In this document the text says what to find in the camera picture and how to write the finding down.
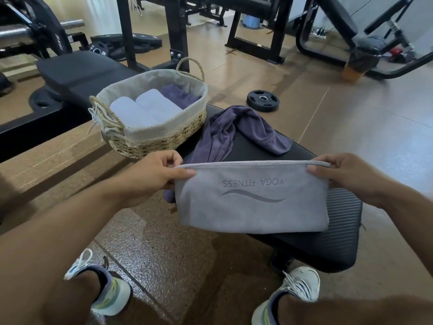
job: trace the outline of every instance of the white towel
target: white towel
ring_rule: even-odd
[[[161,92],[156,89],[151,89],[140,94],[136,99],[136,103],[159,124],[171,120],[182,111],[175,103],[165,98]]]
[[[182,224],[247,234],[325,231],[328,180],[306,171],[318,161],[247,161],[181,165],[195,169],[176,180]]]
[[[151,114],[144,111],[128,97],[116,99],[111,103],[110,109],[127,128],[146,128],[158,124]]]

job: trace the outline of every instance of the bench leg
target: bench leg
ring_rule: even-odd
[[[283,271],[287,271],[293,260],[294,258],[288,253],[274,249],[269,259],[269,267],[277,274],[281,274]]]

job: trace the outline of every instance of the hand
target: hand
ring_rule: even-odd
[[[397,181],[380,172],[362,158],[349,153],[322,155],[315,161],[328,162],[332,168],[309,165],[307,171],[318,177],[329,179],[331,188],[343,187],[353,192],[360,200],[383,208],[383,198]]]
[[[175,150],[153,152],[111,178],[116,194],[122,199],[122,207],[141,204],[161,189],[174,189],[174,180],[195,175],[192,169],[173,169],[181,164],[182,158]]]

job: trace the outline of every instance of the wicker basket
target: wicker basket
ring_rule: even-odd
[[[191,60],[198,65],[201,79],[179,71],[180,65],[186,60]],[[174,120],[152,128],[140,129],[139,135],[136,135],[138,139],[128,137],[130,128],[125,127],[109,105],[121,96],[135,99],[145,91],[158,89],[170,83],[178,84],[189,93],[200,91],[202,97],[184,109]],[[119,154],[140,159],[150,152],[176,149],[203,126],[206,119],[207,85],[204,83],[203,68],[198,61],[184,58],[179,61],[176,70],[151,70],[111,84],[96,97],[91,96],[90,102],[93,107],[89,112],[94,122],[101,126],[103,139]]]

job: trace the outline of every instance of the shoe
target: shoe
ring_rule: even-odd
[[[283,284],[269,300],[263,302],[254,311],[252,325],[277,325],[272,314],[272,306],[281,295],[290,294],[305,302],[316,302],[319,298],[320,278],[316,270],[310,267],[299,267],[290,273],[284,272]]]
[[[65,274],[66,280],[74,278],[79,273],[86,270],[92,270],[106,279],[106,284],[101,290],[101,294],[92,304],[92,311],[104,315],[114,316],[123,310],[129,297],[131,296],[131,287],[123,279],[115,278],[103,267],[90,263],[93,256],[91,249],[85,249],[80,257],[74,262],[72,267]]]

